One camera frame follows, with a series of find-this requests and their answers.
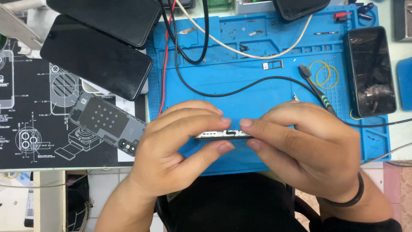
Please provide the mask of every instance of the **rubber band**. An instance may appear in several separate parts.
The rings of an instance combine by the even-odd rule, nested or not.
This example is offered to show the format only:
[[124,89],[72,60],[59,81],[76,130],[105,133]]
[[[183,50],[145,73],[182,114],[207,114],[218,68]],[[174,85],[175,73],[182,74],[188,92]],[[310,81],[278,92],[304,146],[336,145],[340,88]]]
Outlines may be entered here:
[[351,111],[349,112],[349,116],[351,117],[351,119],[353,119],[353,120],[361,120],[361,119],[363,119],[363,118],[354,118],[354,117],[352,116],[352,111],[353,111],[353,109],[351,109]]
[[325,65],[325,66],[328,68],[328,71],[329,71],[328,78],[326,78],[326,80],[323,81],[321,84],[319,84],[319,82],[316,80],[316,82],[318,83],[318,85],[323,85],[323,84],[325,84],[325,83],[329,80],[329,78],[330,78],[330,68],[329,68],[329,65],[328,65],[327,63],[325,63],[325,62],[323,62],[323,61],[321,61],[321,60],[317,60],[317,61],[314,61],[312,64],[309,65],[309,70],[311,69],[312,65],[313,65],[314,63],[317,63],[317,62],[323,63],[323,65]]
[[[310,70],[310,68],[312,67],[312,65],[313,65],[314,63],[317,63],[317,62],[320,62],[320,63],[324,64],[325,66],[321,67],[321,68],[318,70],[318,72],[316,73],[316,83],[314,83],[314,82],[312,81],[312,79],[310,79],[310,81],[311,81],[314,85],[317,85],[317,86],[319,86],[320,88],[322,88],[322,89],[324,89],[324,90],[329,90],[329,89],[331,89],[331,88],[334,88],[334,87],[337,85],[337,83],[339,82],[339,73],[337,72],[337,69],[336,69],[335,67],[333,67],[332,65],[328,65],[327,63],[325,63],[325,62],[323,62],[323,61],[321,61],[321,60],[317,60],[317,61],[312,62],[312,64],[309,66],[309,70]],[[326,78],[326,80],[323,81],[322,83],[319,83],[318,74],[319,74],[319,72],[320,72],[323,68],[325,68],[325,67],[328,69],[328,72],[329,72],[328,78]],[[330,78],[330,68],[329,68],[329,67],[333,68],[333,70],[336,72],[336,82],[335,82],[335,84],[334,84],[332,87],[326,88],[326,87],[323,87],[322,85],[325,84],[325,83],[329,80],[329,78]]]
[[[320,70],[322,70],[322,69],[325,68],[325,67],[327,67],[328,69],[329,69],[329,67],[331,67],[331,68],[333,68],[333,70],[335,70],[335,72],[336,72],[336,82],[335,82],[335,84],[334,84],[332,87],[329,87],[329,88],[325,88],[325,87],[321,86],[321,84],[319,84],[319,81],[318,81],[318,73],[319,73]],[[317,84],[320,88],[322,88],[322,89],[324,89],[324,90],[330,90],[331,88],[334,88],[334,87],[337,85],[338,81],[339,81],[339,73],[337,72],[336,68],[333,67],[333,66],[331,66],[331,65],[323,66],[323,67],[320,68],[320,69],[318,70],[318,72],[316,73],[316,84]]]

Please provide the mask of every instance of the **floor tile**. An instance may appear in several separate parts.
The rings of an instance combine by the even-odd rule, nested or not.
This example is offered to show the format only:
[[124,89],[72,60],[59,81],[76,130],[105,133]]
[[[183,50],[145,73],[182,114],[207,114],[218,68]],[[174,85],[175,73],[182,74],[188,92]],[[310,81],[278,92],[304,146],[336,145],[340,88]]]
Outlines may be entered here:
[[309,231],[309,219],[306,218],[299,218],[298,221],[305,227],[307,231]]
[[128,173],[119,174],[119,182],[122,182],[128,175],[129,175]]
[[152,225],[150,226],[150,232],[163,232],[163,222],[159,217],[153,217]]
[[400,168],[400,187],[412,188],[412,168]]
[[412,188],[400,189],[400,207],[402,219],[412,219]]
[[296,189],[295,195],[300,197],[302,200],[304,200],[308,205],[310,205],[318,214],[320,214],[319,211],[319,203],[316,200],[315,196],[312,196],[310,194],[304,193],[302,191],[299,191]]
[[365,168],[363,171],[372,179],[377,187],[384,192],[384,170],[383,168]]
[[94,228],[96,227],[97,218],[89,218],[87,221],[86,229],[84,232],[94,232]]
[[412,232],[412,219],[402,219],[403,232]]
[[112,169],[109,169],[109,170],[93,169],[93,170],[89,171],[89,174],[115,174],[115,173],[119,173],[118,168],[112,168]]
[[400,203],[400,168],[384,164],[384,193],[393,204]]
[[89,175],[89,194],[93,208],[90,209],[91,218],[97,218],[103,209],[110,194],[119,184],[119,174]]
[[384,163],[383,162],[373,162],[373,163],[367,163],[365,165],[361,165],[361,168],[383,168]]
[[397,220],[399,223],[402,223],[402,209],[400,204],[391,204],[392,205],[392,212],[393,218]]

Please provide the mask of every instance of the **camera module drawing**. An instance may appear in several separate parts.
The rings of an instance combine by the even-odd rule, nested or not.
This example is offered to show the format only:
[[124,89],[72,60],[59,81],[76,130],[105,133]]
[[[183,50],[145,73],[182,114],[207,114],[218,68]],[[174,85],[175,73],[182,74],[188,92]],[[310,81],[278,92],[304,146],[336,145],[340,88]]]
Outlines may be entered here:
[[69,144],[63,148],[58,148],[54,151],[54,153],[67,160],[72,160],[79,152],[88,152],[101,142],[103,142],[103,139],[93,135],[81,127],[78,127],[69,134]]
[[50,63],[50,110],[68,115],[79,97],[79,77]]
[[50,149],[50,142],[42,142],[40,132],[28,126],[18,131],[16,146],[21,152],[31,154],[40,149]]
[[14,106],[14,62],[13,52],[0,52],[0,109]]

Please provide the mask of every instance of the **red wire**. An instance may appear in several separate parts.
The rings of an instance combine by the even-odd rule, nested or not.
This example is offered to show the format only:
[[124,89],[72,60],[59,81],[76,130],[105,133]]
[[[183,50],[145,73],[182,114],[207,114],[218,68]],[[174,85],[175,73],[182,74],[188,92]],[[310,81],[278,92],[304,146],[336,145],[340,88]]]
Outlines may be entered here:
[[[172,11],[175,10],[175,5],[176,5],[176,0],[173,1]],[[170,25],[171,20],[172,20],[172,14],[170,14],[170,17],[169,17],[169,25]],[[166,29],[166,37],[165,37],[165,40],[167,39],[167,36],[168,36],[168,35],[169,35],[169,33],[168,33],[167,29]],[[164,87],[164,80],[165,80],[165,78],[166,78],[166,66],[167,66],[167,54],[168,54],[168,51],[169,51],[169,46],[166,44],[166,50],[165,50],[166,58],[165,58],[165,60],[164,60],[163,79],[162,79],[162,96],[163,96],[163,98],[162,98],[162,104],[160,105],[159,115],[162,113],[162,109],[163,109],[163,105],[164,105],[164,99],[166,98],[166,95],[165,95],[165,87]]]

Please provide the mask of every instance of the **white cable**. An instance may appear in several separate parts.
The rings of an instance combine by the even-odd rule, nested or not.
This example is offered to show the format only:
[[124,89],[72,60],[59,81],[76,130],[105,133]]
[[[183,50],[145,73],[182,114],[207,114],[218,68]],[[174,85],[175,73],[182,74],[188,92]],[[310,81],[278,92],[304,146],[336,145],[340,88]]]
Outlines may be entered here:
[[401,150],[402,148],[409,147],[410,145],[412,145],[412,142],[411,142],[411,143],[408,143],[408,144],[405,144],[405,145],[403,145],[403,146],[400,146],[400,147],[398,147],[398,148],[396,148],[396,149],[393,149],[392,151],[390,151],[390,152],[388,152],[388,153],[386,153],[386,154],[384,154],[384,155],[381,155],[381,156],[379,156],[378,158],[375,158],[375,159],[373,159],[373,160],[369,160],[369,161],[367,161],[367,162],[361,163],[361,165],[374,162],[374,161],[376,161],[376,160],[378,160],[378,159],[382,159],[382,158],[384,158],[385,156],[388,156],[388,155],[390,155],[390,154],[392,154],[392,153],[394,153],[394,152],[396,152],[396,151],[398,151],[398,150]]
[[[197,25],[197,23],[190,17],[190,15],[189,15],[189,14],[187,13],[187,11],[184,9],[184,7],[182,6],[182,4],[179,2],[179,0],[176,0],[176,3],[179,5],[180,10],[183,11],[183,13],[186,15],[186,17],[187,17],[201,32],[205,33],[205,30],[204,30],[203,28],[201,28],[199,25]],[[215,37],[213,37],[212,35],[209,35],[209,38],[211,38],[212,40],[214,40],[216,43],[220,44],[221,46],[223,46],[223,47],[225,47],[225,48],[227,48],[227,49],[229,49],[229,50],[231,50],[231,51],[233,51],[233,52],[236,52],[236,53],[238,53],[238,54],[240,54],[240,55],[242,55],[242,56],[246,56],[246,57],[250,57],[250,58],[254,58],[254,59],[273,59],[273,58],[276,58],[276,57],[279,57],[279,56],[281,56],[281,55],[286,54],[287,52],[289,52],[290,50],[292,50],[294,47],[296,47],[296,45],[297,45],[297,44],[300,42],[300,40],[302,39],[303,34],[305,34],[306,28],[308,27],[309,22],[310,22],[311,19],[312,19],[312,15],[309,16],[308,21],[306,22],[306,25],[305,25],[305,27],[304,27],[303,30],[302,30],[302,33],[300,34],[299,38],[297,39],[297,41],[296,41],[296,43],[295,43],[294,45],[292,45],[292,46],[291,46],[290,48],[288,48],[286,51],[283,51],[282,53],[279,53],[279,54],[274,55],[274,56],[271,56],[271,57],[258,57],[258,56],[246,54],[246,53],[244,53],[244,52],[241,52],[241,51],[238,51],[238,50],[236,50],[236,49],[233,49],[233,48],[227,46],[226,44],[218,41],[218,40],[217,40]]]

